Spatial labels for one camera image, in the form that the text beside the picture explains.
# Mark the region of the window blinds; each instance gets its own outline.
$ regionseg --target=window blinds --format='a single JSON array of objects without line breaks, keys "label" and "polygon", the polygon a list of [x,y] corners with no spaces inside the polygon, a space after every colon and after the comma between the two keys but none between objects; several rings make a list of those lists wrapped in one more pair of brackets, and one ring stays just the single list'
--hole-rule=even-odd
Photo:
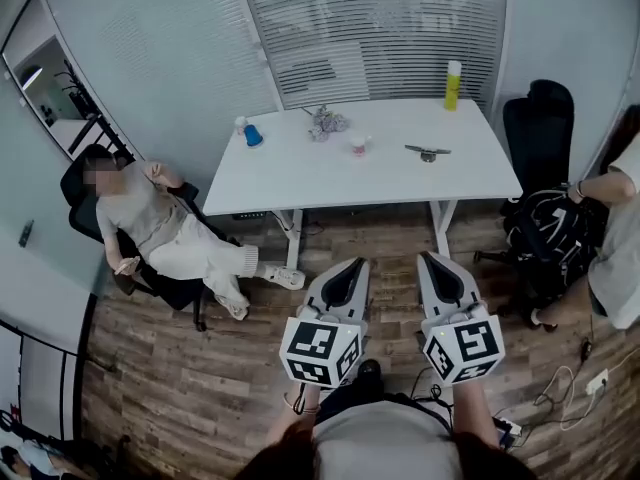
[{"label": "window blinds", "polygon": [[506,0],[247,1],[285,108],[442,97],[449,60],[491,102]]},{"label": "window blinds", "polygon": [[47,2],[118,127],[204,195],[236,117],[276,110],[240,0]]}]

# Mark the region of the beige top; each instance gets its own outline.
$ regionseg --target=beige top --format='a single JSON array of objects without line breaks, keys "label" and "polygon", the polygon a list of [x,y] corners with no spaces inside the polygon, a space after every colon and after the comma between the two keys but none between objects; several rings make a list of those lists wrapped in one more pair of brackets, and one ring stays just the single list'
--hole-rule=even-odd
[{"label": "beige top", "polygon": [[96,205],[96,217],[103,238],[115,237],[120,228],[148,260],[151,251],[178,234],[187,211],[145,176],[144,167],[143,162],[133,162],[122,169],[125,193],[101,196]]},{"label": "beige top", "polygon": [[612,325],[627,329],[640,314],[640,134],[609,170],[629,176],[636,196],[611,207],[602,250],[589,267],[589,285]]},{"label": "beige top", "polygon": [[352,407],[315,428],[320,480],[461,480],[458,450],[428,414],[393,402]]}]

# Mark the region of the wall socket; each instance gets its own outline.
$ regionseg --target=wall socket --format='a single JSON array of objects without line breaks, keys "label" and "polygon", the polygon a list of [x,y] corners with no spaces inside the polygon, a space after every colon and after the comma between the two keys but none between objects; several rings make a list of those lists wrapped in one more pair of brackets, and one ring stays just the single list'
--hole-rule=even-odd
[{"label": "wall socket", "polygon": [[587,395],[593,395],[601,387],[603,382],[609,382],[609,370],[606,368],[596,375],[589,384],[587,384]]}]

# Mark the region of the blue cup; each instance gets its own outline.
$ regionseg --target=blue cup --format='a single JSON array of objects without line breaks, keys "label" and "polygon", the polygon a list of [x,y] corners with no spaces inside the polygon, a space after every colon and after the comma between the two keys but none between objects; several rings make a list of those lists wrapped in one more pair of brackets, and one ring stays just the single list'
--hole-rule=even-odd
[{"label": "blue cup", "polygon": [[258,132],[257,128],[252,124],[245,126],[244,136],[247,139],[247,146],[249,146],[250,148],[255,148],[256,146],[262,144],[262,135],[260,135],[260,132]]}]

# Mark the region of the yellow bottle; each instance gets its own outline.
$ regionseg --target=yellow bottle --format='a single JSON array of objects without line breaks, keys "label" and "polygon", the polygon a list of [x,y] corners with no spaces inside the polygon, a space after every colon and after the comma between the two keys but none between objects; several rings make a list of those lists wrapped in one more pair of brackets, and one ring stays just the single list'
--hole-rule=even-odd
[{"label": "yellow bottle", "polygon": [[458,93],[460,92],[460,75],[462,64],[457,60],[449,61],[447,71],[447,92],[444,97],[444,108],[452,112],[458,108]]}]

